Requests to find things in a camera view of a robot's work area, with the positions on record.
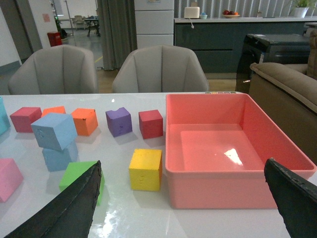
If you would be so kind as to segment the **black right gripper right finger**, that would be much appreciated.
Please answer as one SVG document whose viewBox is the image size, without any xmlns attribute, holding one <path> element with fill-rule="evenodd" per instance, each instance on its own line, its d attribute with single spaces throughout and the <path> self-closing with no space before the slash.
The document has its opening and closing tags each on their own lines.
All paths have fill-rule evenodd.
<svg viewBox="0 0 317 238">
<path fill-rule="evenodd" d="M 315 238 L 317 186 L 274 158 L 267 159 L 264 176 L 290 237 Z"/>
</svg>

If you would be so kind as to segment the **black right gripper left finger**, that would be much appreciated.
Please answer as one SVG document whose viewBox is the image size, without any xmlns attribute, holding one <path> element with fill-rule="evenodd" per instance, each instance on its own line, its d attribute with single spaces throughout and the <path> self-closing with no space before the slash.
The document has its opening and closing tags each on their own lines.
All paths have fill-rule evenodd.
<svg viewBox="0 0 317 238">
<path fill-rule="evenodd" d="M 101 162 L 97 161 L 63 192 L 6 237 L 88 237 L 100 194 L 101 179 Z"/>
</svg>

